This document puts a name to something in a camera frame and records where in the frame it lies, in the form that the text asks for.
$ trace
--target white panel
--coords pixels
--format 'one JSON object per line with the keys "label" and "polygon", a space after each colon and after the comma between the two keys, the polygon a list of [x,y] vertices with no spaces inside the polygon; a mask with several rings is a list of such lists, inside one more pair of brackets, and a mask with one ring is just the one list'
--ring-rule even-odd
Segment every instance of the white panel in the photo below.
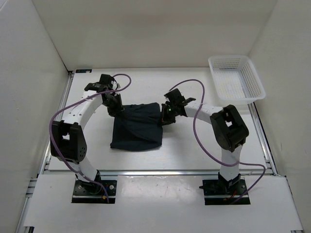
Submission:
{"label": "white panel", "polygon": [[33,0],[69,70],[247,55],[276,0]]}
{"label": "white panel", "polygon": [[279,0],[251,52],[267,93],[258,101],[279,172],[311,232],[311,1]]}
{"label": "white panel", "polygon": [[[247,177],[250,186],[257,177]],[[118,177],[116,203],[71,203],[74,175],[41,175],[25,219],[34,233],[290,233],[301,224],[285,178],[263,177],[251,205],[205,206],[201,177]]]}
{"label": "white panel", "polygon": [[0,9],[0,232],[13,232],[48,140],[66,70],[30,0]]}
{"label": "white panel", "polygon": [[[88,83],[98,82],[101,74],[125,73],[132,77],[132,84],[121,92],[123,104],[164,103],[166,94],[175,84],[192,78],[201,80],[206,87],[205,102],[218,106],[214,83],[209,68],[129,68],[129,69],[94,69],[92,73],[76,73],[71,85],[67,105],[81,99]],[[126,77],[117,77],[121,86],[128,83]],[[179,90],[186,97],[201,99],[202,88],[198,83],[184,83]],[[240,111],[248,129],[249,136],[241,151],[241,161],[245,163],[265,164],[264,154],[247,106]],[[177,123],[163,127],[162,146],[158,149],[142,152],[128,152],[110,149],[113,121],[107,108],[99,107],[87,123],[84,135],[87,143],[87,157],[96,169],[103,170],[146,170],[146,169],[211,169],[220,165],[212,161],[197,144],[193,131],[193,118],[177,117]],[[221,160],[221,147],[216,142],[212,126],[197,121],[197,132],[216,158]],[[261,169],[258,166],[240,166],[242,169]],[[50,170],[67,170],[66,165],[57,158],[52,158]]]}

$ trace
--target black cloth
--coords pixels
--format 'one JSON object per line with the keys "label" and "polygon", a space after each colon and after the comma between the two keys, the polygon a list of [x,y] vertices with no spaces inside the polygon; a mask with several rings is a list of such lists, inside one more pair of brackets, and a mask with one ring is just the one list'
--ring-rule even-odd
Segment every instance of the black cloth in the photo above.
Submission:
{"label": "black cloth", "polygon": [[115,116],[110,147],[128,151],[151,150],[162,145],[158,103],[125,105]]}

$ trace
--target white plastic basket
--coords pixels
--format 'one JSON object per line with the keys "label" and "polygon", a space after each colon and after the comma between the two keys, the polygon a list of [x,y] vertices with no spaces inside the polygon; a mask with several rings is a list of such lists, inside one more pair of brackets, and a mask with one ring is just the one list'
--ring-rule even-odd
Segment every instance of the white plastic basket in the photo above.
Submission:
{"label": "white plastic basket", "polygon": [[208,63],[222,104],[243,105],[266,97],[255,67],[247,56],[213,56]]}

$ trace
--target cable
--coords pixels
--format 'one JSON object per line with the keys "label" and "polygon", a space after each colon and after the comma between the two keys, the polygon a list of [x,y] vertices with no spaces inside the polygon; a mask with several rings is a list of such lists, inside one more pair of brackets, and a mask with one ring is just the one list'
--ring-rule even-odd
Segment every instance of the cable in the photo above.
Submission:
{"label": "cable", "polygon": [[199,146],[201,147],[201,149],[212,159],[214,160],[215,162],[219,163],[220,165],[224,165],[224,166],[235,166],[237,164],[242,164],[242,165],[246,165],[246,166],[260,166],[263,168],[263,172],[262,174],[259,176],[259,178],[244,192],[242,193],[237,199],[235,199],[233,202],[230,203],[231,204],[234,204],[236,202],[238,202],[245,194],[247,194],[258,182],[259,180],[263,177],[263,175],[265,174],[266,172],[266,167],[262,164],[249,164],[249,163],[243,163],[243,162],[240,162],[240,161],[237,161],[236,163],[234,164],[226,164],[218,159],[216,159],[214,156],[212,156],[206,149],[205,147],[203,146],[203,144],[201,143],[199,137],[198,137],[198,134],[196,132],[196,120],[197,120],[197,117],[198,117],[198,114],[200,112],[200,110],[202,109],[202,105],[203,105],[203,102],[204,102],[204,95],[205,95],[205,87],[203,85],[203,83],[200,81],[200,80],[197,80],[197,79],[188,79],[188,80],[184,80],[178,84],[176,84],[175,86],[173,86],[170,91],[177,87],[178,85],[182,84],[182,83],[185,83],[185,82],[190,82],[190,81],[195,81],[195,82],[198,82],[199,84],[201,84],[202,86],[202,97],[201,97],[201,103],[200,103],[200,106],[198,108],[198,110],[196,111],[195,115],[194,115],[194,118],[193,118],[193,124],[192,124],[192,127],[193,127],[193,133],[194,133],[194,137],[196,139],[196,141],[198,142]]}
{"label": "cable", "polygon": [[73,103],[73,104],[69,105],[69,106],[67,106],[67,107],[65,107],[65,108],[63,108],[63,109],[61,109],[61,110],[59,110],[58,112],[56,112],[56,113],[52,116],[52,118],[51,118],[51,120],[50,120],[50,123],[49,123],[49,133],[50,133],[51,142],[52,142],[52,144],[53,144],[53,146],[54,146],[54,148],[55,148],[57,154],[61,157],[61,159],[63,160],[63,162],[66,164],[66,166],[69,168],[70,171],[72,171],[72,172],[74,172],[74,173],[77,173],[77,174],[80,174],[84,179],[86,179],[86,180],[89,181],[90,183],[94,183],[94,184],[99,185],[99,186],[103,189],[103,191],[105,192],[105,196],[107,197],[107,202],[108,202],[108,203],[109,203],[109,196],[108,196],[108,193],[107,193],[107,190],[105,189],[105,187],[104,187],[101,183],[99,183],[99,182],[92,181],[90,178],[88,178],[87,176],[85,176],[81,171],[77,171],[77,170],[73,169],[73,168],[70,166],[70,164],[67,162],[67,160],[65,159],[65,157],[63,156],[62,152],[60,151],[60,149],[58,148],[58,146],[57,146],[57,144],[56,144],[56,142],[55,142],[55,139],[54,139],[53,134],[52,134],[52,125],[53,125],[54,119],[55,119],[61,112],[65,111],[65,110],[67,110],[67,109],[69,109],[69,108],[72,108],[72,107],[74,107],[74,106],[76,106],[76,105],[79,105],[79,104],[81,104],[81,103],[83,103],[83,102],[87,101],[88,99],[91,99],[91,98],[93,98],[93,97],[95,97],[95,96],[102,95],[102,94],[107,94],[107,93],[112,93],[112,92],[120,92],[120,91],[123,91],[123,90],[125,90],[125,89],[132,83],[131,77],[130,77],[129,75],[127,75],[127,74],[116,74],[116,75],[113,76],[113,78],[115,78],[115,77],[117,77],[117,76],[126,76],[126,77],[129,79],[129,83],[128,83],[124,88],[121,88],[121,89],[119,89],[119,90],[111,90],[111,91],[103,91],[103,92],[95,93],[94,95],[91,95],[91,96],[89,96],[89,97],[86,97],[85,99],[82,99],[82,100],[80,100],[80,101],[78,101],[78,102],[76,102],[76,103]]}

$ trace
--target folded cloth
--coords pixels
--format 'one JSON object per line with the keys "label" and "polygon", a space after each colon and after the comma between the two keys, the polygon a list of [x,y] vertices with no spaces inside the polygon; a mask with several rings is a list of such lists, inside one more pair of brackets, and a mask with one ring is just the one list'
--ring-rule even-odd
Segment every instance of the folded cloth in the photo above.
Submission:
{"label": "folded cloth", "polygon": [[115,116],[112,149],[143,151],[162,145],[163,130],[158,103],[125,105]]}

